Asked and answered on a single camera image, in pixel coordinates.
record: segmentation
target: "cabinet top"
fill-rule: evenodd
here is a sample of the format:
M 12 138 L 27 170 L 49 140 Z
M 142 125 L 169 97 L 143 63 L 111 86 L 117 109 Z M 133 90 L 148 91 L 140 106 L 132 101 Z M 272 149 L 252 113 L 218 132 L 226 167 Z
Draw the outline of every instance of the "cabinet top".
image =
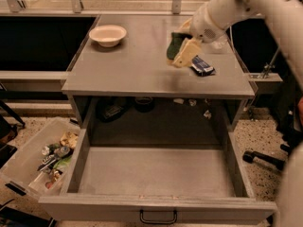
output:
M 188 17 L 101 15 L 100 25 L 118 25 L 127 36 L 113 48 L 88 39 L 62 90 L 74 96 L 252 98 L 254 91 L 228 43 L 203 44 L 199 56 L 216 69 L 198 77 L 168 64 L 171 32 Z

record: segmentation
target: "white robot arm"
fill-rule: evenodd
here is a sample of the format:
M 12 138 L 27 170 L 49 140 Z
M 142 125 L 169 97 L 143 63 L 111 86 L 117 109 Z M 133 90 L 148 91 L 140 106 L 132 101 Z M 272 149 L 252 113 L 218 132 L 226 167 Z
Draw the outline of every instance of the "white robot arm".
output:
M 283 56 L 303 89 L 303 7 L 297 0 L 210 0 L 193 15 L 190 34 L 211 43 L 238 21 L 265 16 Z
M 266 25 L 303 90 L 303 7 L 297 0 L 211 0 L 195 12 L 189 31 L 195 38 L 210 43 L 231 25 L 257 12 L 265 16 Z M 283 174 L 275 227 L 301 226 L 303 144 L 294 150 Z

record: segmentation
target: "drawer front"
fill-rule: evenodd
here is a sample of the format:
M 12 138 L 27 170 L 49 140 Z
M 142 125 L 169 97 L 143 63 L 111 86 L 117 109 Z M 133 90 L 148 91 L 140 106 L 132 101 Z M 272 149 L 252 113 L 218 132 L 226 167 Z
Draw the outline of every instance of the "drawer front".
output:
M 122 198 L 69 195 L 42 197 L 39 203 L 56 220 L 255 225 L 276 210 L 274 202 L 249 200 L 123 201 Z

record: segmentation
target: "speckled floor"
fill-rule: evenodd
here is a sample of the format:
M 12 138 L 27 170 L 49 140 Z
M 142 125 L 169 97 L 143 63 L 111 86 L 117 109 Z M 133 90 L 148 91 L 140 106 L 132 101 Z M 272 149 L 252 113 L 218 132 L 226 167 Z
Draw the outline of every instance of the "speckled floor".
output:
M 285 152 L 279 149 L 279 145 L 283 143 L 281 135 L 276 131 L 276 121 L 268 114 L 266 110 L 256 110 L 255 121 L 251 121 L 246 114 L 243 115 L 236 127 L 235 134 L 238 147 L 241 153 L 247 149 L 258 150 L 266 154 L 278 157 L 281 160 L 287 160 Z M 27 123 L 27 128 L 21 130 L 17 138 L 10 143 L 17 148 L 22 145 L 34 134 L 36 134 L 49 120 L 50 117 L 26 117 L 23 116 Z M 281 179 L 280 171 L 276 170 L 274 166 L 266 164 L 260 160 L 255 160 L 253 164 L 244 163 L 248 173 L 251 184 L 254 188 L 256 198 L 260 201 L 274 201 L 278 190 L 278 185 Z M 9 207 L 29 213 L 31 215 L 49 219 L 50 216 L 41 208 L 41 206 L 31 197 L 19 196 L 4 186 L 3 180 L 0 180 L 0 201 L 5 202 L 10 199 L 15 201 L 9 204 Z M 74 222 L 61 221 L 56 226 L 143 226 L 137 223 L 109 223 L 109 222 Z M 188 224 L 175 224 L 176 227 L 189 227 Z M 212 225 L 192 225 L 200 227 L 211 227 Z M 266 221 L 263 221 L 258 227 L 269 226 Z

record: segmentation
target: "drawer handle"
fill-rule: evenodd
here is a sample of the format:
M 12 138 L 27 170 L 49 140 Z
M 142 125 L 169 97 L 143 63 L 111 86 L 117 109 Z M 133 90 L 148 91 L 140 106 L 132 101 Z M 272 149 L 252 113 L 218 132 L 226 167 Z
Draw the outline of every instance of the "drawer handle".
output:
M 140 210 L 140 220 L 141 220 L 142 223 L 145 223 L 145 224 L 165 224 L 165 225 L 170 225 L 170 224 L 174 224 L 177 221 L 177 219 L 178 219 L 178 217 L 177 217 L 177 211 L 173 211 L 173 220 L 171 220 L 171 221 L 146 220 L 143 217 L 143 213 L 144 213 L 144 211 Z

